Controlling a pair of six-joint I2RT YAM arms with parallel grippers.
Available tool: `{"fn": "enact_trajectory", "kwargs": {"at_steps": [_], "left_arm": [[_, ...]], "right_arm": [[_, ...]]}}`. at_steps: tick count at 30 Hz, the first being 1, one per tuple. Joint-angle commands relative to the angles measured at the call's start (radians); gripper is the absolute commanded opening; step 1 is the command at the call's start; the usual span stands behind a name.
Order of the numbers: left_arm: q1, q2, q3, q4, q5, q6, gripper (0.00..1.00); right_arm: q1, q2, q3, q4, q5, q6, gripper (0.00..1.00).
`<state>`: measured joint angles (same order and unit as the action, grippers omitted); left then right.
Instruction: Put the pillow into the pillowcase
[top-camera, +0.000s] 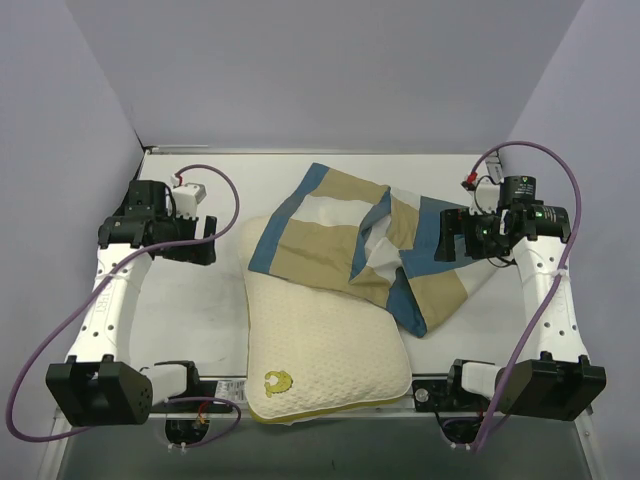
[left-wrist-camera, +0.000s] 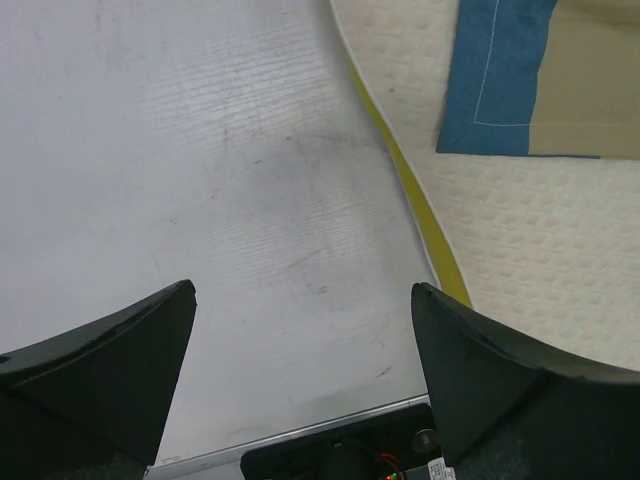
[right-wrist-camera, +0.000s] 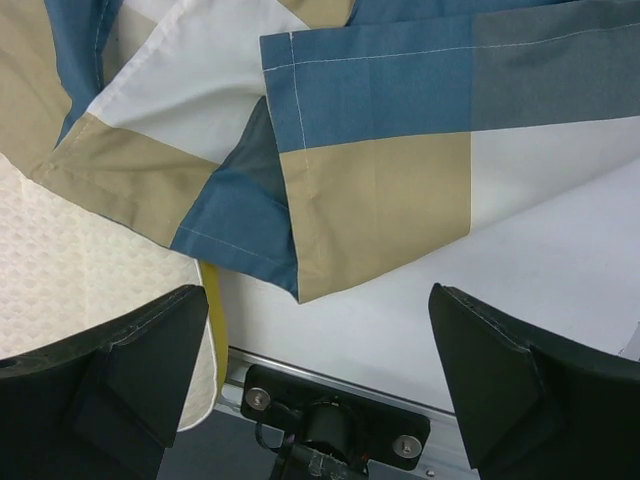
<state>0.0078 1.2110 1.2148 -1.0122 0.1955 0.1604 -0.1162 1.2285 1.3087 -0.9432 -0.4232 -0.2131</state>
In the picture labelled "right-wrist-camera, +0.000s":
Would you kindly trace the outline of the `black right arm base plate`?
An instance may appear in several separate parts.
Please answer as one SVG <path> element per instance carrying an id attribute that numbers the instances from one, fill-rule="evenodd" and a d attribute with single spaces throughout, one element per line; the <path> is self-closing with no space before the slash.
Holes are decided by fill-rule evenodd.
<path id="1" fill-rule="evenodd" d="M 276 454 L 272 479 L 368 479 L 372 461 L 411 471 L 431 432 L 424 415 L 261 365 L 245 375 L 241 414 Z"/>

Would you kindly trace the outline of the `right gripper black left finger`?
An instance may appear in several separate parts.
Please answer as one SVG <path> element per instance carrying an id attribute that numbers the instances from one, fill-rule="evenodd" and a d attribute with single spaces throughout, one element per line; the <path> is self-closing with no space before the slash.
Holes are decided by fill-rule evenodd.
<path id="1" fill-rule="evenodd" d="M 201 286 L 1 362 L 4 479 L 154 479 L 207 323 Z"/>

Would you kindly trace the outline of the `cream pillow with yellow edge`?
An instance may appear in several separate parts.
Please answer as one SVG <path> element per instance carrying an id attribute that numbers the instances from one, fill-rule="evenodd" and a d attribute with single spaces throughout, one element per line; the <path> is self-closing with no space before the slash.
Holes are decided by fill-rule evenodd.
<path id="1" fill-rule="evenodd" d="M 1 160 L 3 358 L 201 282 L 194 260 L 52 194 Z"/>

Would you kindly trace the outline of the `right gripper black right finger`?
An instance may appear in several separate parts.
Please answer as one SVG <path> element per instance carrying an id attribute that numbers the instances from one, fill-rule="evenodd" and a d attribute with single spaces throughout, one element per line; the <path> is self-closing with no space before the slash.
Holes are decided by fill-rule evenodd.
<path id="1" fill-rule="evenodd" d="M 429 315 L 483 479 L 636 479 L 639 364 L 436 284 Z"/>

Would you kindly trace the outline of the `blue tan white checked pillowcase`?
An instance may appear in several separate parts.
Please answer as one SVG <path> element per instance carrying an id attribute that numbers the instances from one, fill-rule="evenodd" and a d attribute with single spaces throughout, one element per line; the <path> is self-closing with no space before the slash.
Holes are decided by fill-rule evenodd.
<path id="1" fill-rule="evenodd" d="M 1 150 L 308 302 L 639 155 L 635 1 L 5 1 Z"/>

